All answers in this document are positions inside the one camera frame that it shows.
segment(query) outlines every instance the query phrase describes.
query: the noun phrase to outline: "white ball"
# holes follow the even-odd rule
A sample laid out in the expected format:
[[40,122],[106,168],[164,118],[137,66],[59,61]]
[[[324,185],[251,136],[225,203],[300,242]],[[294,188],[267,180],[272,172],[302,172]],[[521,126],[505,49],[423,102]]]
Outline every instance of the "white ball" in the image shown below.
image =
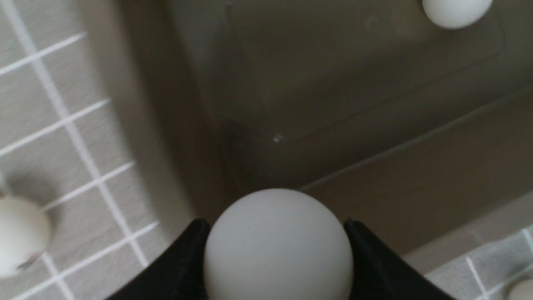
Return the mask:
[[492,0],[423,0],[422,4],[433,23],[442,28],[459,29],[481,19]]
[[207,240],[212,300],[347,300],[348,236],[322,203],[297,191],[263,190],[230,206]]
[[533,280],[526,280],[517,284],[509,293],[509,300],[533,299]]
[[50,219],[36,204],[0,198],[0,279],[16,276],[34,263],[51,234]]

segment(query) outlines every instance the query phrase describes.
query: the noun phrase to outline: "floor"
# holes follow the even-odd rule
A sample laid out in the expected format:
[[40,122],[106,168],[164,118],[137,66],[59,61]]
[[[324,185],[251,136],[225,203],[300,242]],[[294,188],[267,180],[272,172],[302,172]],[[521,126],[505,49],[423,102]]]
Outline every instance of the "floor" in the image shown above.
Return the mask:
[[[70,0],[0,0],[0,187],[41,204],[52,244],[0,300],[100,300],[168,245],[95,80]],[[533,278],[533,228],[427,274],[458,300]]]

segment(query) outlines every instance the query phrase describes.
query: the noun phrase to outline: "bathroom floor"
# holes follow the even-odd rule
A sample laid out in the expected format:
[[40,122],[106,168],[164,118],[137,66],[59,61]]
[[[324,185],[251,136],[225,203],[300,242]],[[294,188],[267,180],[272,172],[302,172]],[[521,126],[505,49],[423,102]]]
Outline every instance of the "bathroom floor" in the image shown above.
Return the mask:
[[[94,80],[70,0],[0,0],[0,187],[39,202],[52,244],[0,300],[100,300],[167,246]],[[483,246],[427,277],[460,300],[504,299],[533,277],[532,228]]]

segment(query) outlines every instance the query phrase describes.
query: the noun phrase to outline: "gray tile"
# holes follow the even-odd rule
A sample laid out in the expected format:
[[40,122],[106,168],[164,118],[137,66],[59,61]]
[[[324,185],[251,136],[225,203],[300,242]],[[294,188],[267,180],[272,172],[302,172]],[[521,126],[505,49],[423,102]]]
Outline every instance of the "gray tile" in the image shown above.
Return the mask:
[[64,128],[0,157],[0,170],[15,194],[41,205],[91,181]]
[[487,290],[533,263],[533,254],[521,232],[485,245],[472,252],[470,257]]
[[39,50],[83,31],[74,0],[15,0]]
[[49,254],[59,270],[124,237],[97,188],[52,209],[50,214],[55,229]]
[[50,278],[42,260],[38,260],[24,274],[0,280],[0,300],[9,300]]
[[153,262],[170,246],[170,242],[160,226],[138,237],[137,242],[150,262]]
[[141,270],[131,247],[126,245],[65,280],[77,300],[104,299],[128,283]]
[[107,186],[132,231],[157,220],[135,168],[108,180]]
[[110,105],[81,117],[76,125],[102,174],[132,160]]
[[31,66],[0,76],[0,148],[58,119]]
[[0,12],[0,67],[23,58],[24,50],[19,44],[13,27],[3,12]]
[[26,300],[64,300],[64,296],[57,285],[51,285]]
[[438,268],[426,278],[457,300],[473,300],[481,296],[481,289],[465,258]]
[[84,38],[43,59],[71,113],[106,98],[85,42]]

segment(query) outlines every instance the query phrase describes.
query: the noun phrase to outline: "black holder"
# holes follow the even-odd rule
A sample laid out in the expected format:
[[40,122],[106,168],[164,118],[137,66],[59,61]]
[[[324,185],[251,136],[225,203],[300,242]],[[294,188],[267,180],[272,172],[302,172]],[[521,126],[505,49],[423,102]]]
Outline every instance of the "black holder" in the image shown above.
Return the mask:
[[[210,230],[205,220],[192,221],[159,258],[108,300],[208,300],[203,262]],[[363,223],[348,220],[344,230],[355,266],[350,300],[453,300]]]

